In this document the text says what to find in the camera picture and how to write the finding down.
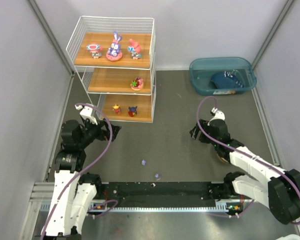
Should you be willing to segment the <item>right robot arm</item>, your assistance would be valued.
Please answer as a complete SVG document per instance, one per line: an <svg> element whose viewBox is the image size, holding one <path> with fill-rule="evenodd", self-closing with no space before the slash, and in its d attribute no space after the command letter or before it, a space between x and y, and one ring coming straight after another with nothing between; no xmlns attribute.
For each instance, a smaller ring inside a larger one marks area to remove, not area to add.
<svg viewBox="0 0 300 240"><path fill-rule="evenodd" d="M282 224L300 219L300 172L274 166L231 138L222 119L198 119L190 131L193 139L211 144L217 156L242 171L228 173L224 183L232 195L244 195L270 210Z"/></svg>

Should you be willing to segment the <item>pink bear strawberry toy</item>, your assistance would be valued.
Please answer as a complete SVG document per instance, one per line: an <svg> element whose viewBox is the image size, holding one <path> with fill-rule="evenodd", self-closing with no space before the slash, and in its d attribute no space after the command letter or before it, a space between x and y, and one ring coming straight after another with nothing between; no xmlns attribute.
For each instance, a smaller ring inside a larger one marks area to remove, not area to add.
<svg viewBox="0 0 300 240"><path fill-rule="evenodd" d="M130 87L133 91L140 91L144 88L144 80L141 77L136 77L131 83Z"/></svg>

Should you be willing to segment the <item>purple bunny donut toy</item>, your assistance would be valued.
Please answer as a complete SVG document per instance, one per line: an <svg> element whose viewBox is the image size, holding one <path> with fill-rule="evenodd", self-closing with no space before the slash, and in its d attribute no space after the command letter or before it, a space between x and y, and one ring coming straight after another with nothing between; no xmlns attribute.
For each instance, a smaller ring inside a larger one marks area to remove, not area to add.
<svg viewBox="0 0 300 240"><path fill-rule="evenodd" d="M122 49L121 49L121 40L123 39L122 35L119 34L117 31L113 32L113 41L111 46L108 48L106 52L106 58L111 62L119 61L122 56Z"/></svg>

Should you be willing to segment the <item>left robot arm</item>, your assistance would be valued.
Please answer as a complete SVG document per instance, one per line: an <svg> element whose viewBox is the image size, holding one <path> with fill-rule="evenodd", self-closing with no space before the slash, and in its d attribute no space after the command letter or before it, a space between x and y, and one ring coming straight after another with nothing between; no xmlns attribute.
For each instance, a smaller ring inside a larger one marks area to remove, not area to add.
<svg viewBox="0 0 300 240"><path fill-rule="evenodd" d="M80 124L67 120L61 126L61 149L55 157L54 188L48 217L35 240L80 240L92 200L103 190L98 174L82 173L85 149L93 141L116 139L120 126L106 121Z"/></svg>

